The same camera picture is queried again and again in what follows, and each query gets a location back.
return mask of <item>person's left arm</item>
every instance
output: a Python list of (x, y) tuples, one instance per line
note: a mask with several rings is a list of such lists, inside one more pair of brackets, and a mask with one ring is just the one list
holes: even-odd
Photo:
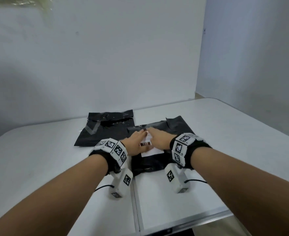
[[(145, 131), (121, 140), (128, 155), (140, 147)], [(105, 158), (91, 155), (34, 191), (0, 218), (0, 236), (66, 236), (108, 170)]]

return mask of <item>white label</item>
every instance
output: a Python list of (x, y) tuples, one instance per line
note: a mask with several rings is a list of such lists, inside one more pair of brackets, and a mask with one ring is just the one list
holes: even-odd
[[(151, 138), (152, 138), (151, 134), (148, 133), (146, 138), (143, 139), (142, 142), (140, 143), (140, 146), (152, 145)], [(152, 156), (152, 155), (161, 154), (161, 153), (164, 153), (164, 151), (159, 150), (158, 148), (153, 148), (147, 152), (141, 153), (141, 156), (146, 157), (146, 156)]]

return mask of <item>person's right arm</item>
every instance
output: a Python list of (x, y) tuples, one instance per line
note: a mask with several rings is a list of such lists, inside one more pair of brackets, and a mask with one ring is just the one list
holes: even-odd
[[(169, 149), (174, 135), (149, 128), (152, 145)], [(253, 235), (289, 235), (289, 182), (208, 147), (192, 167)]]

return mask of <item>wall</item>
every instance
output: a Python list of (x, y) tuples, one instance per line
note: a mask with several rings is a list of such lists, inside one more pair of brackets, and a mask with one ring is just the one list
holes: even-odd
[(194, 98), (206, 0), (0, 8), (0, 135)]
[(289, 135), (289, 0), (207, 0), (196, 92)]

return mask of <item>hand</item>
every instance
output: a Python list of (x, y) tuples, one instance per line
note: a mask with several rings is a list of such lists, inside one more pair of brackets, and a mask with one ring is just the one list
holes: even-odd
[(169, 150), (170, 141), (177, 135), (167, 133), (166, 131), (161, 131), (156, 128), (150, 127), (147, 131), (151, 134), (151, 143), (154, 147), (160, 150)]
[(142, 152), (147, 152), (153, 148), (151, 145), (140, 146), (140, 142), (147, 136), (147, 131), (135, 131), (130, 138), (125, 138), (121, 142), (125, 145), (128, 156), (135, 156)]

